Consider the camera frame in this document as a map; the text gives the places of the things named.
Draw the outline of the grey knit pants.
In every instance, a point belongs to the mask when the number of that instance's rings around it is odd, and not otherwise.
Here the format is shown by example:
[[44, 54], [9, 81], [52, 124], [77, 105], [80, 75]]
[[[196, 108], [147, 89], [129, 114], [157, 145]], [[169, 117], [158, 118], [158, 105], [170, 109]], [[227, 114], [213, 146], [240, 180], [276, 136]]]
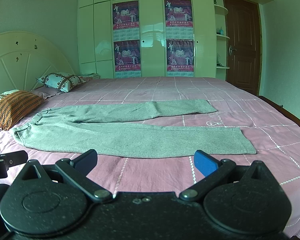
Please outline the grey knit pants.
[[255, 154], [238, 127], [157, 126], [146, 120], [213, 113], [205, 100], [149, 101], [132, 104], [49, 108], [12, 129], [15, 141], [46, 152], [84, 153], [160, 159], [208, 154]]

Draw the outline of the orange striped pillow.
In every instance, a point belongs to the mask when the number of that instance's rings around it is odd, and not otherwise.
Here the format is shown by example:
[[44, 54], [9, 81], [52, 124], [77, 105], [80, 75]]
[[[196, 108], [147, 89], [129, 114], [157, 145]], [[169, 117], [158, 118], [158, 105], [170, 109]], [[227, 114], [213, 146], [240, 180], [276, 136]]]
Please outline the orange striped pillow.
[[3, 97], [0, 100], [0, 128], [5, 131], [11, 129], [43, 102], [42, 97], [24, 90]]

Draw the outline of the white patterned pillow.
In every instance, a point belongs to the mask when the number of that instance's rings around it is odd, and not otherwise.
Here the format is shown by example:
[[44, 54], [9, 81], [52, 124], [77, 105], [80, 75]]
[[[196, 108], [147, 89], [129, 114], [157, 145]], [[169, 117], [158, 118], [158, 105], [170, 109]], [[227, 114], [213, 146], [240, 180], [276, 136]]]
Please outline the white patterned pillow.
[[63, 72], [53, 72], [36, 78], [36, 80], [46, 87], [55, 88], [64, 93], [85, 83], [85, 80], [81, 77]]

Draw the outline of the cream arched headboard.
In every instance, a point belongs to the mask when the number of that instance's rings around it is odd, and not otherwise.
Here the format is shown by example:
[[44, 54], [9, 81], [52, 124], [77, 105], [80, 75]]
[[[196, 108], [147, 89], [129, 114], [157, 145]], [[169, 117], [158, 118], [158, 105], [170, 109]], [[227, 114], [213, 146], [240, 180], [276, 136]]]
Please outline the cream arched headboard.
[[36, 89], [40, 87], [37, 78], [52, 72], [75, 73], [52, 42], [26, 31], [0, 33], [0, 94]]

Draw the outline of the lower right calendar poster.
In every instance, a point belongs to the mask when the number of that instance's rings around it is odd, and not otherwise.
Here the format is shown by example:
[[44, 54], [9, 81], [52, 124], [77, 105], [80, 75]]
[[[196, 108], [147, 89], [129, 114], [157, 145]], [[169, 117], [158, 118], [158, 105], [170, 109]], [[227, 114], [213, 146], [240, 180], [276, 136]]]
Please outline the lower right calendar poster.
[[167, 40], [167, 72], [194, 72], [193, 40]]

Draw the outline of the calendar poster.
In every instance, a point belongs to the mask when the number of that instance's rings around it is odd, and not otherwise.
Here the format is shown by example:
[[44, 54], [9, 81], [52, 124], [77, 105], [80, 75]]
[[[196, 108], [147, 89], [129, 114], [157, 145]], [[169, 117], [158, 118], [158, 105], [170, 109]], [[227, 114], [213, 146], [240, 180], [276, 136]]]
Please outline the calendar poster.
[[194, 72], [193, 40], [167, 40], [167, 72]]
[[139, 2], [129, 1], [113, 4], [113, 30], [139, 27]]
[[127, 40], [114, 42], [115, 72], [140, 71], [140, 41]]
[[193, 27], [191, 0], [165, 0], [166, 27]]

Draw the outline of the lower left calendar poster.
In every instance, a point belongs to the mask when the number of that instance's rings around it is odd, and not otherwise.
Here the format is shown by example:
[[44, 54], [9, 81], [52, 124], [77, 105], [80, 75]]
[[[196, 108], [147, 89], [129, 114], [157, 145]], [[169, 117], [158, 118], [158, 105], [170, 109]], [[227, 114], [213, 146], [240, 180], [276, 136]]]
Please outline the lower left calendar poster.
[[140, 41], [127, 40], [114, 42], [115, 72], [140, 71]]

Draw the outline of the brown wooden door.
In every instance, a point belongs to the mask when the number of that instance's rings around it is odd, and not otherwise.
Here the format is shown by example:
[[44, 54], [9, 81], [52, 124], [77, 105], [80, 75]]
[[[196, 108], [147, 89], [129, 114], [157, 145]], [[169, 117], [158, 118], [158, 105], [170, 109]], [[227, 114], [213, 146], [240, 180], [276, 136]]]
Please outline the brown wooden door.
[[226, 81], [258, 96], [261, 81], [261, 22], [258, 5], [247, 0], [223, 0], [227, 48]]

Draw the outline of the cream wardrobe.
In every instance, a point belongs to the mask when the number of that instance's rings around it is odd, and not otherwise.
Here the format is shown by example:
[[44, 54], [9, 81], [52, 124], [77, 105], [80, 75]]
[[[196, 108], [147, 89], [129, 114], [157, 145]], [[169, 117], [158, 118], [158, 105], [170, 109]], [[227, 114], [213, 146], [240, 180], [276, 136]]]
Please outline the cream wardrobe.
[[[113, 4], [139, 2], [139, 27], [113, 30]], [[256, 4], [272, 0], [247, 0]], [[102, 78], [216, 77], [213, 0], [191, 0], [193, 27], [166, 27], [165, 0], [78, 0], [78, 57], [82, 74]], [[139, 40], [141, 70], [115, 72], [114, 42]], [[193, 40], [194, 72], [167, 72], [167, 40]]]

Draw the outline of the upper right calendar poster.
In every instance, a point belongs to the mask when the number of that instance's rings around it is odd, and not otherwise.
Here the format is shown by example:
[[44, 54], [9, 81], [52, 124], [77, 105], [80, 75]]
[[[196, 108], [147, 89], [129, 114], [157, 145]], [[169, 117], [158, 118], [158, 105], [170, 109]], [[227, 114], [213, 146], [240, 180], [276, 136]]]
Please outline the upper right calendar poster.
[[165, 0], [166, 27], [193, 27], [191, 0]]

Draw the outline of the corner shelf unit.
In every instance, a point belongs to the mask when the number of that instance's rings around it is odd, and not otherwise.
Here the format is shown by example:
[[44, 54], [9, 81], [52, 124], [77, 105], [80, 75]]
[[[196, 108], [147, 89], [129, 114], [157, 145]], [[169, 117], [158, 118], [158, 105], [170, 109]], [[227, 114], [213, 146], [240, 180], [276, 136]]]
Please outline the corner shelf unit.
[[226, 80], [227, 71], [230, 69], [227, 63], [228, 43], [230, 37], [227, 33], [226, 16], [229, 11], [224, 0], [213, 0], [215, 7], [215, 24], [216, 24], [216, 78]]

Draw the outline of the upper left calendar poster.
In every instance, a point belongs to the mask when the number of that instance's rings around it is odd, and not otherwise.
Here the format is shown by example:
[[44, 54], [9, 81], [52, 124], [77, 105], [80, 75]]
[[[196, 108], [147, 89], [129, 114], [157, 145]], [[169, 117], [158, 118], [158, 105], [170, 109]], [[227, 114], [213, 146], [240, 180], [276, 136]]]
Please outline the upper left calendar poster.
[[113, 4], [113, 30], [139, 27], [139, 2], [129, 1]]

